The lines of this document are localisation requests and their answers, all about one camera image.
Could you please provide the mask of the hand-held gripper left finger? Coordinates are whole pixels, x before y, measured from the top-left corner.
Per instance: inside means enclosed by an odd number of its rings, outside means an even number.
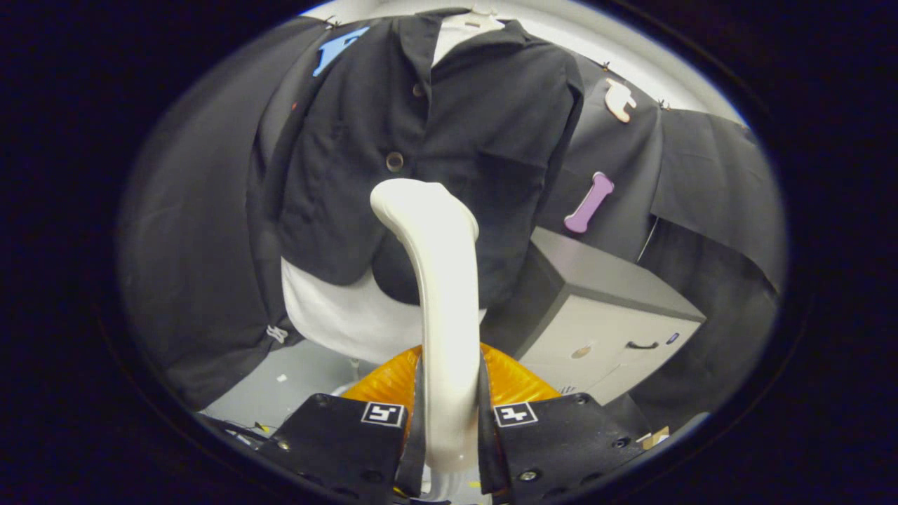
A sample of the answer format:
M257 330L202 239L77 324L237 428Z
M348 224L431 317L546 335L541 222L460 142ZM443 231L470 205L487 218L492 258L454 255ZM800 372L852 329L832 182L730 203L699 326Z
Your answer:
M329 502L407 502L422 492L422 349L402 351L341 394L315 393L257 456Z

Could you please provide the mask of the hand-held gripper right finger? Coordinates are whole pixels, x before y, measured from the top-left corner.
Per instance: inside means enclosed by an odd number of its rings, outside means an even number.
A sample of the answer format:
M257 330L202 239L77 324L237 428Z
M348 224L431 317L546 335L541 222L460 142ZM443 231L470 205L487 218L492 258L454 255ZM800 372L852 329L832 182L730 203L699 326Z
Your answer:
M480 477L494 503L577 501L644 454L590 394L560 394L499 349L480 351Z

